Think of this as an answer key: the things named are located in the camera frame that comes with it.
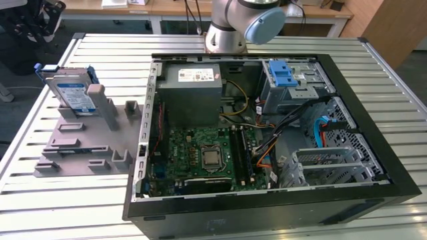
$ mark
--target blue cable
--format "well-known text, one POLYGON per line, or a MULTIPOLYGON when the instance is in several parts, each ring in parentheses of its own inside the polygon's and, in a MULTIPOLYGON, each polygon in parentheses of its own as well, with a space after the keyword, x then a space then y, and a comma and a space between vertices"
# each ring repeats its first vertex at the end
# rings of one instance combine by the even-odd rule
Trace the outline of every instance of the blue cable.
POLYGON ((335 123, 337 119, 334 119, 334 118, 330 119, 327 116, 322 116, 314 121, 314 139, 315 139, 315 143, 318 145, 318 148, 323 148, 322 138, 321 138, 321 134, 319 134, 319 132, 321 132, 319 125, 321 125, 321 122, 325 122, 327 124, 329 121, 333 121, 335 123))

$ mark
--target yellow wire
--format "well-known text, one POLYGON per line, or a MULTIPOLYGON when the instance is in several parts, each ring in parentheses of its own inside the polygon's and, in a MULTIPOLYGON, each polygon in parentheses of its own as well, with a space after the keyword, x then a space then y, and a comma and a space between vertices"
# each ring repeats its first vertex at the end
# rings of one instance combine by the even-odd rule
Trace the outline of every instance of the yellow wire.
POLYGON ((241 87, 234 81, 227 80, 227 82, 231 83, 231 84, 241 90, 241 92, 242 92, 243 95, 245 95, 245 100, 246 100, 245 108, 243 108, 241 111, 237 111, 237 112, 225 112, 225 113, 221 113, 221 114, 219 114, 219 115, 222 115, 222 116, 234 116, 234 115, 238 115, 238 114, 243 113, 243 112, 247 110, 249 105, 250 105, 250 102, 249 102, 247 93, 246 93, 246 91, 242 89, 242 87, 241 87))

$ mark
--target aluminum slotted table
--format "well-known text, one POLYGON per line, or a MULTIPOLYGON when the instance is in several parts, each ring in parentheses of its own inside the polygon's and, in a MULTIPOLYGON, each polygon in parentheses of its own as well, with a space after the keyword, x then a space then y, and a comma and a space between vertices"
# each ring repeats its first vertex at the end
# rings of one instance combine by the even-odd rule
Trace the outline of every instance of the aluminum slotted table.
MULTIPOLYGON (((330 54, 405 164, 427 193, 427 109, 369 43, 355 38, 278 37, 247 45, 250 53, 330 54)), ((115 104, 145 104, 153 53, 202 53, 189 35, 87 34, 73 39, 59 65, 93 65, 115 104)), ((46 86, 0 162, 0 239, 141 240, 122 220, 123 175, 35 178, 34 167, 60 116, 46 86)), ((223 239, 426 239, 427 195, 385 207, 361 219, 322 227, 217 236, 223 239)))

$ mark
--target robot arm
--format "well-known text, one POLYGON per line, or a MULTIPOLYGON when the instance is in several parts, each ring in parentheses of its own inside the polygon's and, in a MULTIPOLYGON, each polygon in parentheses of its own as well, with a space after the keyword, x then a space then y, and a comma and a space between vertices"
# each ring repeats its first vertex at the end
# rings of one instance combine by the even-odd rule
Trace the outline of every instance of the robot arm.
POLYGON ((214 0, 206 35, 210 53, 242 53, 246 40, 257 45, 278 35, 286 22, 281 0, 214 0))

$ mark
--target label sticker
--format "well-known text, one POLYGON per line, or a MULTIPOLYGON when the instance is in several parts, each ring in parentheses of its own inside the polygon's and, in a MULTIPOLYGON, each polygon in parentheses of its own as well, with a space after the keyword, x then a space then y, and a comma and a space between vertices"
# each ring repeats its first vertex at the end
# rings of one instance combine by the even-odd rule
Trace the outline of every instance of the label sticker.
POLYGON ((82 83, 59 83, 58 90, 70 107, 81 113, 95 112, 95 104, 82 83))
POLYGON ((263 114, 263 107, 262 106, 257 106, 257 114, 258 115, 263 114))
POLYGON ((270 178, 271 180, 274 180, 275 183, 278 182, 278 175, 274 173, 274 171, 271 171, 270 173, 270 178))
POLYGON ((130 14, 149 14, 149 11, 129 11, 130 14))
POLYGON ((187 68, 178 71, 179 82, 210 82, 214 79, 213 68, 187 68))
POLYGON ((295 74, 294 77, 297 79, 306 79, 305 74, 295 74))

